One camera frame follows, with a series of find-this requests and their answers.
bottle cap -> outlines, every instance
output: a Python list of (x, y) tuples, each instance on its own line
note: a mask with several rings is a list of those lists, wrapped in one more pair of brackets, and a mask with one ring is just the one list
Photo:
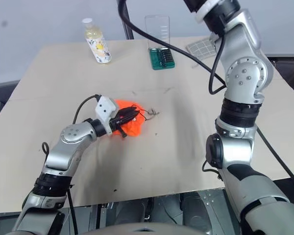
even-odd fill
[(85, 28), (91, 28), (93, 26), (93, 19), (92, 18), (85, 18), (82, 20)]
[(83, 24), (89, 24), (89, 23), (92, 23), (93, 22), (93, 19), (92, 18), (85, 18), (82, 20)]

white wall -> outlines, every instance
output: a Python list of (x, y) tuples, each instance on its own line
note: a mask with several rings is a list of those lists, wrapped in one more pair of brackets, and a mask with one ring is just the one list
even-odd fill
[[(239, 0), (254, 18), (266, 55), (294, 55), (294, 0)], [(144, 16), (169, 15), (171, 36), (209, 35), (204, 23), (197, 24), (183, 0), (127, 0), (130, 19), (145, 29)]]
[[(294, 0), (240, 4), (251, 11), (266, 54), (294, 55)], [(183, 0), (127, 0), (127, 7), (131, 20), (143, 29), (144, 16), (163, 14), (170, 16), (173, 37), (210, 34)], [(125, 39), (116, 0), (0, 0), (0, 83), (21, 79), (44, 45), (83, 41), (85, 17), (93, 17), (108, 40)]]
[(83, 41), (85, 17), (125, 39), (116, 0), (0, 0), (0, 83), (20, 80), (42, 46)]

robotic arm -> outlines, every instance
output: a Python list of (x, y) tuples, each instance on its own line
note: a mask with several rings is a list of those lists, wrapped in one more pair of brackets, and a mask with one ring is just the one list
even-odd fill
[(60, 139), (50, 151), (34, 189), (26, 197), (12, 234), (27, 231), (35, 235), (58, 234), (62, 228), (62, 208), (67, 198), (71, 179), (74, 176), (85, 149), (105, 134), (120, 130), (133, 120), (139, 111), (135, 107), (119, 110), (114, 100), (95, 96), (98, 104), (98, 119), (73, 124), (62, 130)]
[(251, 234), (293, 234), (294, 204), (265, 175), (250, 166), (255, 124), (273, 77), (260, 50), (260, 37), (248, 10), (237, 0), (184, 0), (198, 22), (213, 32), (216, 49), (225, 40), (221, 62), (227, 86), (217, 133), (206, 143), (206, 160), (216, 167), (237, 219)]

black mark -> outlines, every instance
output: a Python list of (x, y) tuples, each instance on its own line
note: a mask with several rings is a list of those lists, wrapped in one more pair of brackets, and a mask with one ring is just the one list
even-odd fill
[(169, 87), (169, 88), (167, 88), (166, 90), (165, 90), (165, 92), (163, 92), (163, 94), (165, 94), (165, 93), (167, 93), (169, 90), (171, 90), (172, 89), (172, 87)]
[(7, 27), (8, 26), (8, 21), (2, 21), (1, 22), (1, 27), (2, 28), (5, 28), (5, 27)]

table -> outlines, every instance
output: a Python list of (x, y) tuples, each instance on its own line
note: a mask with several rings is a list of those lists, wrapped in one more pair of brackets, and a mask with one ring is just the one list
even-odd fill
[[(171, 42), (185, 48), (199, 39)], [(86, 149), (72, 180), (75, 206), (223, 187), (216, 174), (201, 171), (224, 95), (209, 95), (209, 73), (175, 52), (174, 69), (152, 70), (146, 40), (109, 41), (109, 47), (112, 62), (100, 65), (86, 43), (47, 46), (19, 82), (0, 114), (0, 212), (21, 210), (44, 163), (41, 143), (54, 146), (93, 94), (160, 114), (143, 124), (139, 137), (102, 137)], [(221, 65), (217, 73), (224, 77)], [(294, 172), (294, 91), (275, 70), (264, 94), (257, 123)], [(77, 121), (94, 118), (95, 106), (89, 101)], [(258, 135), (252, 166), (273, 180), (288, 177)]]

